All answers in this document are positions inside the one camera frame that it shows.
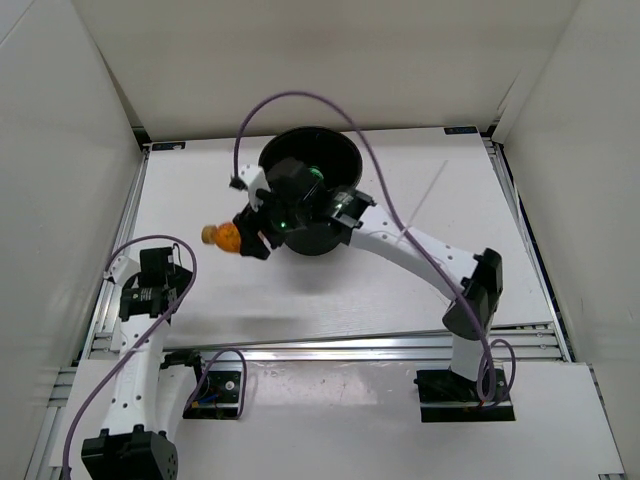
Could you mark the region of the orange plastic bottle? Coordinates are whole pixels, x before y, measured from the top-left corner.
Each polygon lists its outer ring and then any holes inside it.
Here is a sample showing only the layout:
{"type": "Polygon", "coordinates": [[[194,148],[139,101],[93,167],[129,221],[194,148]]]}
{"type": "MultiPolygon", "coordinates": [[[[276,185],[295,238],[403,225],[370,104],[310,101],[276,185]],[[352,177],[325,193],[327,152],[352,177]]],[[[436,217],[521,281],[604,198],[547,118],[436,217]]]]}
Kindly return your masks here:
{"type": "Polygon", "coordinates": [[[240,253],[242,245],[240,232],[232,222],[204,226],[201,240],[204,244],[215,245],[224,252],[235,254],[240,253]]]}

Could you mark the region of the green plastic bottle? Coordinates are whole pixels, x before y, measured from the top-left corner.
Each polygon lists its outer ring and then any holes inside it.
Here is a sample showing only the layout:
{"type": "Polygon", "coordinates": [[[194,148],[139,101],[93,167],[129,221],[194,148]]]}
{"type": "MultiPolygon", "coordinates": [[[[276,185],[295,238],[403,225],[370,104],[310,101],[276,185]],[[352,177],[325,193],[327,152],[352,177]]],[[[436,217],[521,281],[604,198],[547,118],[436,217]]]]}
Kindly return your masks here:
{"type": "Polygon", "coordinates": [[[324,175],[323,173],[320,171],[319,168],[317,168],[316,166],[311,166],[309,168],[309,171],[312,175],[314,175],[315,177],[317,177],[318,179],[320,179],[321,181],[324,180],[324,175]]]}

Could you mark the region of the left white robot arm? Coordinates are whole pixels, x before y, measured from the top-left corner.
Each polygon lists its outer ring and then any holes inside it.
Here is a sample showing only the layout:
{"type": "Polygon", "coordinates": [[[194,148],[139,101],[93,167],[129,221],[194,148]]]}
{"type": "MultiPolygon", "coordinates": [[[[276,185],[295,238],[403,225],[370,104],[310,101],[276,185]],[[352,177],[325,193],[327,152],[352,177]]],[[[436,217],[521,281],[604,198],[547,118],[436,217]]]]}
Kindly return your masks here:
{"type": "Polygon", "coordinates": [[[121,286],[120,359],[111,402],[99,434],[84,440],[81,460],[93,479],[175,479],[173,443],[185,403],[206,395],[210,377],[193,353],[165,355],[170,305],[191,281],[170,247],[144,249],[132,262],[116,260],[121,286]]]}

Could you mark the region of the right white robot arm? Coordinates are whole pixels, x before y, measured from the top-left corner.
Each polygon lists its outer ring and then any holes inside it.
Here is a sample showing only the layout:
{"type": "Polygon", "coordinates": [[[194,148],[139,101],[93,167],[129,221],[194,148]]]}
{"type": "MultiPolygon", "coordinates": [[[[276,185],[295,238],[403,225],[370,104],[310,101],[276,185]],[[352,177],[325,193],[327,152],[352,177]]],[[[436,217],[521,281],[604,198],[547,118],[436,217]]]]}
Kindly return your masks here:
{"type": "Polygon", "coordinates": [[[294,158],[269,170],[239,167],[230,185],[248,195],[233,219],[241,256],[265,260],[294,235],[318,230],[436,288],[450,301],[442,319],[453,335],[450,390],[470,400],[484,389],[487,337],[503,290],[502,258],[496,251],[474,254],[405,227],[371,196],[353,186],[328,187],[294,158]]]}

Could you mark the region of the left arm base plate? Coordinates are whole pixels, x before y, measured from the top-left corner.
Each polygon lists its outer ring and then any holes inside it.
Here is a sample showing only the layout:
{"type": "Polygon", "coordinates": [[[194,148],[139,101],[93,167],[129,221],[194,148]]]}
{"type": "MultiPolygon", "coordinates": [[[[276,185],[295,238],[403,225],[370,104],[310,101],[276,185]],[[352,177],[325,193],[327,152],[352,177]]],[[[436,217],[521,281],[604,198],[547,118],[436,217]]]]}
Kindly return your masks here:
{"type": "Polygon", "coordinates": [[[185,405],[183,419],[239,420],[246,403],[248,365],[240,351],[223,350],[203,365],[202,384],[185,405]]]}

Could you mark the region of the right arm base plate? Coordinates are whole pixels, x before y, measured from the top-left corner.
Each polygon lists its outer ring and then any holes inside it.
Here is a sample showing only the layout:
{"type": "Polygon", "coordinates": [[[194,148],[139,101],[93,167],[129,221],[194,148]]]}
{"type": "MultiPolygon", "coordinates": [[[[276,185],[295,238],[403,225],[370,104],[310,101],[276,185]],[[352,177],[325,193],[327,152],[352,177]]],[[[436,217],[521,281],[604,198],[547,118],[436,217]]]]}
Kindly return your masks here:
{"type": "Polygon", "coordinates": [[[504,369],[496,368],[496,393],[491,402],[480,399],[476,384],[450,370],[418,370],[422,423],[513,422],[514,407],[507,392],[504,369]]]}

